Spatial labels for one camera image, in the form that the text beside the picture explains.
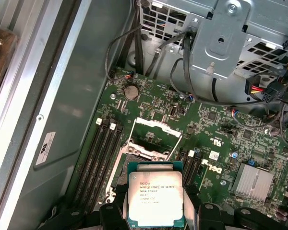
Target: red and yellow wires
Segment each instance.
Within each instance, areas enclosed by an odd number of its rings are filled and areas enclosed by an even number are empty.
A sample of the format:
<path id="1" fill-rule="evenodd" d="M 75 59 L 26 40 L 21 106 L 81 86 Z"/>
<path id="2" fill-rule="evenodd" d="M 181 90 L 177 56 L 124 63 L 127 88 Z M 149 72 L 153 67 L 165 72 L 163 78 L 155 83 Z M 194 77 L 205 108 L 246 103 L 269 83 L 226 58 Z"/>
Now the red and yellow wires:
<path id="1" fill-rule="evenodd" d="M 264 91 L 263 88 L 260 88 L 260 87 L 257 87 L 257 86 L 252 86 L 252 90 L 251 90 L 251 93 L 258 93 L 258 92 L 262 92 Z"/>

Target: cable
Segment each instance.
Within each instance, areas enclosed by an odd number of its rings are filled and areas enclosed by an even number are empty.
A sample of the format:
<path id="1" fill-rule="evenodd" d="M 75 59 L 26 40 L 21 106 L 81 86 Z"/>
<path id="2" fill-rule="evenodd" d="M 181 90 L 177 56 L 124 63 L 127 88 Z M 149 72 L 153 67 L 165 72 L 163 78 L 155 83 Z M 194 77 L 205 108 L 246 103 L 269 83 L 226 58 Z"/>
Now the cable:
<path id="1" fill-rule="evenodd" d="M 266 104 L 266 102 L 242 102 L 242 103 L 224 103 L 224 102 L 214 102 L 210 101 L 208 99 L 199 97 L 193 88 L 192 80 L 190 77 L 190 51 L 191 51 L 191 39 L 189 36 L 186 36 L 184 38 L 184 51 L 183 51 L 183 69 L 184 69 L 184 76 L 185 80 L 188 85 L 190 85 L 191 93 L 193 94 L 193 97 L 197 102 L 203 103 L 203 104 L 209 104 L 209 105 L 216 105 L 216 106 L 234 106 L 234 107 L 244 107 L 244 106 L 250 106 L 250 105 L 259 105 L 259 104 Z M 270 103 L 279 103 L 280 100 L 275 100 Z"/>
<path id="2" fill-rule="evenodd" d="M 184 35 L 185 35 L 185 33 L 182 33 L 182 34 L 180 34 L 180 35 L 178 35 L 176 37 L 173 37 L 173 38 L 165 41 L 164 43 L 162 43 L 158 48 L 162 50 L 166 45 L 174 43 L 174 42 L 177 42 L 177 41 L 183 39 Z M 145 73 L 145 76 L 149 77 L 149 75 L 152 73 L 152 71 L 153 71 L 153 69 L 154 69 L 154 67 L 155 67 L 155 65 L 157 63 L 157 60 L 158 60 L 159 56 L 160 56 L 160 53 L 155 53 L 155 55 L 153 57 L 153 60 L 152 60 L 150 66 L 148 67 L 148 69 L 147 69 L 147 71 Z"/>
<path id="3" fill-rule="evenodd" d="M 177 87 L 175 86 L 174 81 L 173 81 L 173 73 L 175 72 L 176 66 L 177 66 L 178 62 L 180 62 L 180 61 L 183 61 L 183 59 L 182 59 L 182 58 L 178 58 L 178 59 L 175 61 L 174 65 L 173 65 L 173 67 L 172 67 L 171 73 L 169 74 L 169 81 L 170 81 L 172 87 L 173 87 L 179 94 L 182 94 L 184 97 L 189 97 L 189 95 L 187 95 L 187 94 L 185 94 L 184 92 L 182 92 L 182 91 L 180 91 L 179 89 L 177 89 Z"/>
<path id="4" fill-rule="evenodd" d="M 136 6 L 136 19 L 135 23 L 140 24 L 140 7 Z M 143 58 L 143 47 L 141 39 L 141 31 L 136 30 L 134 32 L 134 47 L 135 47 L 135 69 L 138 74 L 144 74 L 144 58 Z"/>
<path id="5" fill-rule="evenodd" d="M 213 99 L 218 102 L 218 98 L 217 98 L 217 95 L 216 95 L 216 78 L 213 78 L 212 79 L 212 84 L 211 84 L 211 91 L 212 91 L 212 96 L 213 96 Z"/>
<path id="6" fill-rule="evenodd" d="M 288 145 L 288 140 L 286 140 L 284 132 L 283 132 L 283 122 L 284 122 L 285 107 L 286 107 L 286 104 L 284 103 L 282 105 L 281 110 L 280 110 L 279 129 L 280 129 L 280 137 L 282 138 L 283 142 L 285 142 Z"/>
<path id="7" fill-rule="evenodd" d="M 273 118 L 271 121 L 269 121 L 268 123 L 265 123 L 265 124 L 260 125 L 260 126 L 248 126 L 248 125 L 246 125 L 246 124 L 241 123 L 241 122 L 236 118 L 236 115 L 237 115 L 238 113 L 239 113 L 238 110 L 234 110 L 234 109 L 233 109 L 233 111 L 232 111 L 232 117 L 234 118 L 234 120 L 235 120 L 239 125 L 241 125 L 242 127 L 245 127 L 245 128 L 263 128 L 263 127 L 266 127 L 266 126 L 274 123 L 274 122 L 279 118 L 279 116 L 280 116 L 280 112 L 278 112 L 278 113 L 274 116 L 274 118 Z"/>
<path id="8" fill-rule="evenodd" d="M 112 79 L 109 75 L 109 72 L 108 72 L 108 61 L 109 61 L 109 54 L 110 54 L 110 51 L 111 51 L 111 48 L 113 46 L 113 44 L 120 40 L 121 38 L 123 38 L 124 36 L 127 36 L 135 31 L 137 31 L 138 29 L 140 29 L 142 27 L 142 25 L 139 25 L 137 27 L 135 27 L 134 29 L 131 29 L 129 31 L 127 31 L 126 33 L 124 33 L 123 35 L 115 38 L 112 42 L 110 42 L 109 46 L 108 46 L 108 49 L 107 49 L 107 52 L 106 52 L 106 59 L 105 59 L 105 71 L 106 71 L 106 77 L 111 81 L 111 82 L 117 82 L 117 81 L 120 81 L 122 79 L 125 79 L 125 76 L 124 77 L 121 77 L 121 78 L 117 78 L 117 79 Z"/>

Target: blue capacitor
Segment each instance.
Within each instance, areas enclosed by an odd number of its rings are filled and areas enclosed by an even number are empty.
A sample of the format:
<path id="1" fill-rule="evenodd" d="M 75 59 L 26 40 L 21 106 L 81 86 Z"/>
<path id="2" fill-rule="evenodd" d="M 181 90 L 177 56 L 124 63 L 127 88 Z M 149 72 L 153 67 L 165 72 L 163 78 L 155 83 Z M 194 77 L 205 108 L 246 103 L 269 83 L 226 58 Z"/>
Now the blue capacitor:
<path id="1" fill-rule="evenodd" d="M 238 153 L 237 152 L 233 152 L 231 155 L 232 158 L 236 159 L 238 157 Z"/>

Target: heatsink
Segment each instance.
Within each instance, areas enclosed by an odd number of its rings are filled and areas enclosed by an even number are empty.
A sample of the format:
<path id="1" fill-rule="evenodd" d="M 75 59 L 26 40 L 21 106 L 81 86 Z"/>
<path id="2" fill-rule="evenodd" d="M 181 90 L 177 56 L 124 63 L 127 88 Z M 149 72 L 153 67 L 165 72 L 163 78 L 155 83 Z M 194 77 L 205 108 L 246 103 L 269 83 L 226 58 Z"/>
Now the heatsink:
<path id="1" fill-rule="evenodd" d="M 272 180 L 273 174 L 247 164 L 241 164 L 232 191 L 264 202 Z"/>

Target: motherboard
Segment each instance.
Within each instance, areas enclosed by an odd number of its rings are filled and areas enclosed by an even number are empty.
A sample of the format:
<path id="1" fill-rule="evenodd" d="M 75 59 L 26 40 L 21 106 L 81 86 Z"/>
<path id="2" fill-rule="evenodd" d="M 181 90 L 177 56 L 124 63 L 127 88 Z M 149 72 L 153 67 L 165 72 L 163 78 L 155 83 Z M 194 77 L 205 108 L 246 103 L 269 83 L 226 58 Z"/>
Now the motherboard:
<path id="1" fill-rule="evenodd" d="M 112 202 L 115 187 L 127 183 L 128 162 L 183 161 L 183 184 L 195 185 L 202 202 L 285 220 L 288 145 L 277 127 L 241 127 L 231 108 L 197 103 L 124 69 L 112 74 L 125 79 L 106 83 L 67 192 L 71 206 L 92 212 Z M 236 118 L 262 123 L 244 113 Z"/>

